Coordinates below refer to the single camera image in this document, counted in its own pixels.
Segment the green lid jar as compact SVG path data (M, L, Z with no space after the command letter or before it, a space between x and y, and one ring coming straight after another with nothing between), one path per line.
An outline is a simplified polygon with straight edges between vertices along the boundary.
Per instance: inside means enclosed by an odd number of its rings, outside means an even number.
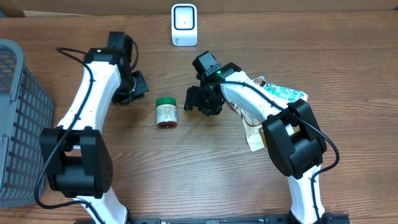
M163 97L155 102L156 123L159 128L174 128L177 125L177 102L175 98Z

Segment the beige snack pouch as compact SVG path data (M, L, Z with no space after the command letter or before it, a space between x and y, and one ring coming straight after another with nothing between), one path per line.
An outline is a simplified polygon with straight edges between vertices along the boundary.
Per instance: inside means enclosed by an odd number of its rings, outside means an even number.
M228 101L232 109L239 115L243 122L246 142L252 152L266 148L266 140L262 132L262 124L246 110L233 101Z

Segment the teal wet wipes packet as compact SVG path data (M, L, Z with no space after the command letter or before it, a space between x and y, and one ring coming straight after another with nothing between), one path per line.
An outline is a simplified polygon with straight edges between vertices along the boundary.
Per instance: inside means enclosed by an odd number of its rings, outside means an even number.
M273 83L268 83L264 87L264 89L266 91L268 91L269 93L271 93L271 94L273 94L273 95L275 95L275 96L277 96L279 98L288 100L288 101L290 101L292 103L296 102L299 99L301 99L300 98L300 94L301 94L301 92L303 92L303 91L287 88L287 87L284 87L284 86L275 85Z

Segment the orange small box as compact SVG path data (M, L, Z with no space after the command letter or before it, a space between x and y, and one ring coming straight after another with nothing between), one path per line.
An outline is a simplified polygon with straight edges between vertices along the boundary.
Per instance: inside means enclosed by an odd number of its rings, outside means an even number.
M304 101L308 101L308 95L305 92L301 92L300 98Z

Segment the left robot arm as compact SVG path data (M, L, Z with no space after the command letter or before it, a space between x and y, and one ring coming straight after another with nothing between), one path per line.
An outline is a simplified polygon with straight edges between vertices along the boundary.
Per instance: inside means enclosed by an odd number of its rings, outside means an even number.
M110 104L128 105L148 87L137 65L137 44L124 32L110 32L103 48L91 48L83 59L75 50L58 52L84 66L71 107L56 128L40 135L44 166L35 183L34 200L44 209L81 205L92 223L132 223L129 210L111 187L113 162L102 137Z

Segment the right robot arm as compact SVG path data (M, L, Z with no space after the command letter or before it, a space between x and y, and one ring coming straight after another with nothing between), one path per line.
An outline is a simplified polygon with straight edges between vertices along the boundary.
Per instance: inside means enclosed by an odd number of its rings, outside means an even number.
M239 66L221 65L209 51L197 56L192 65L200 85L187 90L184 109L218 115L225 101L230 101L261 122L269 157L288 178L291 223L326 223L317 177L326 142L309 104L270 94Z

